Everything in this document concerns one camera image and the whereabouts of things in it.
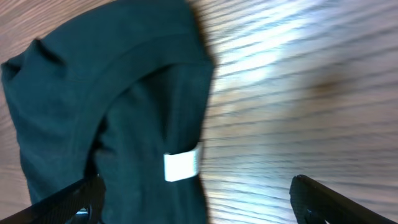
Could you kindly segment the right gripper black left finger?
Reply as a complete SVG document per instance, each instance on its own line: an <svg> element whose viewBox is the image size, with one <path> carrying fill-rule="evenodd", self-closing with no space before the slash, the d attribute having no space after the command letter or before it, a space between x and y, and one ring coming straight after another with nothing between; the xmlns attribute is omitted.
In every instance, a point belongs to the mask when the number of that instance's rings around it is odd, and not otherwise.
<svg viewBox="0 0 398 224"><path fill-rule="evenodd" d="M1 224L96 224L101 219L105 191L101 177L81 179L1 220Z"/></svg>

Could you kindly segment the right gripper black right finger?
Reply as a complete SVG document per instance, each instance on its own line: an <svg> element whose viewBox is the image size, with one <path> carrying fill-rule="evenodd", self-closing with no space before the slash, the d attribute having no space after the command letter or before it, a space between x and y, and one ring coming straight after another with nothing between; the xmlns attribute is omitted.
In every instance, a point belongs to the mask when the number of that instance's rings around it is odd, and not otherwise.
<svg viewBox="0 0 398 224"><path fill-rule="evenodd" d="M289 194L298 224L397 224L306 175L293 177Z"/></svg>

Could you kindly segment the black t-shirt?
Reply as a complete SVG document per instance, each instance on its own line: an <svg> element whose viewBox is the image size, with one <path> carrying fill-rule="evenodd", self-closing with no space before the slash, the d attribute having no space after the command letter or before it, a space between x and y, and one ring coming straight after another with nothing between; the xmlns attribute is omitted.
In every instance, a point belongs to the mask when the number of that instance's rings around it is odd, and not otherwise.
<svg viewBox="0 0 398 224"><path fill-rule="evenodd" d="M199 143L213 62L185 1L114 1L1 66L30 199L97 174L103 223L206 223L199 176L164 158Z"/></svg>

